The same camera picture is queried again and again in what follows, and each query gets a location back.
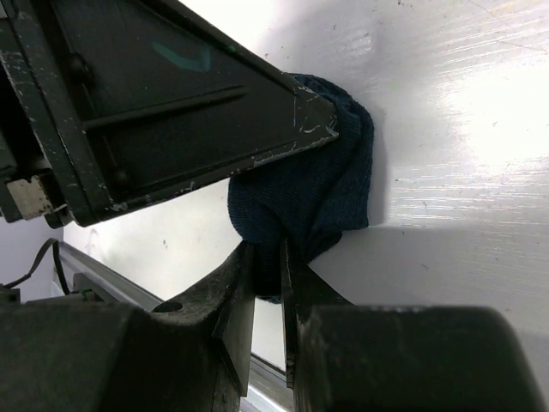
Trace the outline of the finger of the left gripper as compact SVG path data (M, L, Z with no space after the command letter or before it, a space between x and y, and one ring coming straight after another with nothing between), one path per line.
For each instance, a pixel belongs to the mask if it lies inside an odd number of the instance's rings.
M36 136L89 226L323 146L332 103L178 1L11 1ZM33 109L34 117L39 109Z

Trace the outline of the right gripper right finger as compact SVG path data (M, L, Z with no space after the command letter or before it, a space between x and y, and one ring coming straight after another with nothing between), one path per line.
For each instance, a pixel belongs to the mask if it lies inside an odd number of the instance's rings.
M541 411L510 324L480 306L357 306L281 243L287 386L297 411Z

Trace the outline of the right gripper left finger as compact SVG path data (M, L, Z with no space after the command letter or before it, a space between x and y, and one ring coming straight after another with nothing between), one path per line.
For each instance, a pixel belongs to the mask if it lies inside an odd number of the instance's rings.
M4 411L236 411L250 370L254 250L145 310L84 296L1 308Z

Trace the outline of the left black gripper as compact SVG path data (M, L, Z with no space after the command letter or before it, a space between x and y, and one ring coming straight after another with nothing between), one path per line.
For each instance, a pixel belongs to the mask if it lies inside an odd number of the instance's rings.
M44 218L67 223L69 211L45 149L36 136L47 113L17 39L17 11L1 2L1 216L8 222ZM39 115L32 115L39 109Z

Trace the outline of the dark navy sock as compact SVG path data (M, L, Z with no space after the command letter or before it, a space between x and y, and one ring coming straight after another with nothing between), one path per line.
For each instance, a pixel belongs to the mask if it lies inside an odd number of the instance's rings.
M327 79L305 74L294 78L335 106L338 138L233 177L227 193L232 226L255 248L256 297L273 304L281 301L284 239L310 263L344 232L369 225L375 136L370 113Z

